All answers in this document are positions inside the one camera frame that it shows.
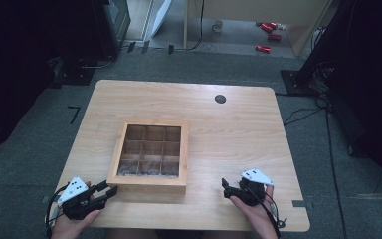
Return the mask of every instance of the red object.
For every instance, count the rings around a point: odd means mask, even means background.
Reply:
[[[275,30],[278,27],[277,23],[267,23],[273,30]]]
[[[269,34],[268,40],[271,41],[280,41],[282,39],[282,35],[279,34]]]
[[[262,25],[260,25],[260,27],[267,33],[271,34],[271,32],[273,31],[273,28],[268,24],[268,23],[262,23]]]
[[[256,51],[264,52],[264,53],[269,53],[270,50],[271,50],[271,48],[268,47],[268,46],[263,46],[261,44],[257,44]]]

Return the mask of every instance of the human hand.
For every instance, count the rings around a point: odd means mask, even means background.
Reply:
[[[86,185],[90,187],[91,183],[86,182]],[[52,231],[52,239],[76,239],[98,218],[100,210],[89,213],[83,220],[70,220],[67,216],[61,215],[62,210],[58,214],[59,217]]]
[[[273,191],[274,187],[272,185],[267,185],[266,194],[268,196],[266,196],[263,203],[270,213],[272,213],[272,207],[268,201],[268,198],[273,198]],[[276,230],[262,205],[258,204],[254,207],[248,206],[236,196],[231,196],[230,199],[232,203],[234,203],[234,205],[244,213],[258,236],[263,239],[278,238]]]

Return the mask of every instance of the wooden box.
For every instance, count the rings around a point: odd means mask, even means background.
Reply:
[[[107,183],[123,192],[185,193],[187,148],[187,122],[126,120]]]

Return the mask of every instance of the gray carpet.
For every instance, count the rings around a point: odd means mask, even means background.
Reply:
[[[0,238],[43,238],[45,196],[55,190],[96,81],[100,79],[271,87],[285,93],[280,70],[298,70],[303,60],[269,56],[140,49],[122,51],[115,62],[96,70],[92,83],[46,89],[11,137],[0,145]],[[315,108],[312,98],[277,96],[283,120],[299,109]],[[75,110],[81,107],[71,124]],[[293,120],[308,114],[295,114]],[[382,169],[369,158],[352,158],[333,114],[321,111],[286,126],[286,135],[308,206],[311,227],[284,238],[343,238],[333,184],[326,118],[347,238],[382,238]],[[198,232],[159,231],[161,238],[198,238]],[[89,229],[82,238],[102,238]]]

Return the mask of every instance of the wooden desk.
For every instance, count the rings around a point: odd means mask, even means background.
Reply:
[[[189,19],[201,16],[203,0],[186,0],[184,48]],[[296,56],[326,14],[332,0],[205,0],[204,18],[286,24],[286,33]]]
[[[215,96],[226,97],[224,104]],[[106,180],[122,120],[186,120],[185,195],[118,193],[93,224],[106,228],[251,230],[223,197],[221,178],[238,187],[240,173],[258,168],[275,182],[283,231],[306,231],[302,200],[274,91],[270,88],[99,81],[61,175]]]

